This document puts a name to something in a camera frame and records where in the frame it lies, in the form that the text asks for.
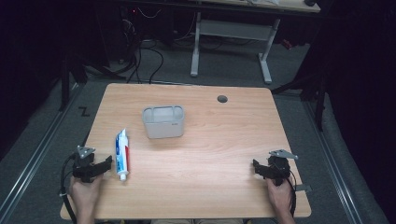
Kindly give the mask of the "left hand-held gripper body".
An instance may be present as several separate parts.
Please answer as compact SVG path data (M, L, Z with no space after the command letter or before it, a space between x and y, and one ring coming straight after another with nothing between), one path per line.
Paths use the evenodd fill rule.
M91 183L102 173L101 166L94 164L94 148L77 146L74 158L73 176L83 183Z

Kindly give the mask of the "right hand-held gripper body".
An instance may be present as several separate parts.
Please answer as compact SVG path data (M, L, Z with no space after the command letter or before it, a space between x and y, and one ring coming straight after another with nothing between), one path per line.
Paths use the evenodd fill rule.
M280 186L285 179L290 177L289 159L298 160L299 157L285 149L270 151L269 154L268 170L265 177L273 179L275 185Z

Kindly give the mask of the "person's left hand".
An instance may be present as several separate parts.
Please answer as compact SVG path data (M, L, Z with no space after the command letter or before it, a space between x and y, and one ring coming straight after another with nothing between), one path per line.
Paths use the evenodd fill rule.
M91 183L84 183L76 177L70 179L70 196L77 208L78 218L93 217L103 175L97 176Z

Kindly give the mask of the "person's right hand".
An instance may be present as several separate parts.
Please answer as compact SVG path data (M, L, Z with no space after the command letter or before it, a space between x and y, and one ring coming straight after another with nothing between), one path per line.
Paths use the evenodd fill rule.
M266 180L268 195L271 205L273 206L278 217L291 216L292 193L290 184L284 180L281 185L277 186L273 179Z

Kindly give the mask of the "white red blue toothpaste tube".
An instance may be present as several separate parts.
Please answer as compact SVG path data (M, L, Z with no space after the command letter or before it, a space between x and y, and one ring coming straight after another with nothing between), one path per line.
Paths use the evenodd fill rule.
M121 130L116 136L116 169L120 181L125 181L129 174L129 140L126 130Z

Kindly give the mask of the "grey plastic holder box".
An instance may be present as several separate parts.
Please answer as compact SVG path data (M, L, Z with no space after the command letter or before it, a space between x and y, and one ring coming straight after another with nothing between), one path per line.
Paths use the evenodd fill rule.
M184 118L184 108L180 105L152 106L142 111L142 121L150 139L182 136Z

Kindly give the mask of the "black metal stand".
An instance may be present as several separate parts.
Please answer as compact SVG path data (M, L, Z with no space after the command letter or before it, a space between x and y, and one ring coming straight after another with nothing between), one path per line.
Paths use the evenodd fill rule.
M297 77L293 81L271 90L272 94L280 94L286 90L301 89L300 99L302 101L316 101L314 111L314 122L317 128L322 131L322 116L325 109L324 100L326 93L327 72L319 69L310 75Z
M88 80L83 62L77 55L65 55L61 63L61 106L64 111L70 98L70 77L73 77L78 84L85 84Z

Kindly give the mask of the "wooden desk with white legs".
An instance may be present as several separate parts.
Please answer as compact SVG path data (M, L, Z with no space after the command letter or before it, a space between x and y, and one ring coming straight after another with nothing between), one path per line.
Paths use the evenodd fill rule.
M317 0L192 0L198 7L233 7L234 9L269 9L273 12L290 12L318 14L320 6ZM231 21L230 19L203 19L196 13L194 49L191 58L191 76L199 74L200 38L202 35L230 37L246 40L263 41L264 49L258 54L265 84L271 84L272 78L268 68L267 57L276 37L281 19L275 17L271 24L258 22Z

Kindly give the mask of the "grey metal floor rail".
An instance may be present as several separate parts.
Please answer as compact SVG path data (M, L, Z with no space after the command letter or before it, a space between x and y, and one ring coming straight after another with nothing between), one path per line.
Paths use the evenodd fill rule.
M6 224L35 172L46 156L52 139L60 129L70 105L83 84L73 84L62 105L63 91L56 86L50 97L29 118L27 126L0 161L0 224Z
M357 209L357 206L353 200L349 187L341 174L341 171L334 159L334 156L331 152L331 148L325 138L323 131L318 128L318 125L315 121L315 112L310 103L303 103L304 111L308 115L310 119L310 123L314 128L315 134L320 143L320 149L323 154L323 158L325 160L325 164L329 171L330 177L336 189L338 198L343 205L343 208L346 212L347 219L349 224L363 224L361 215Z

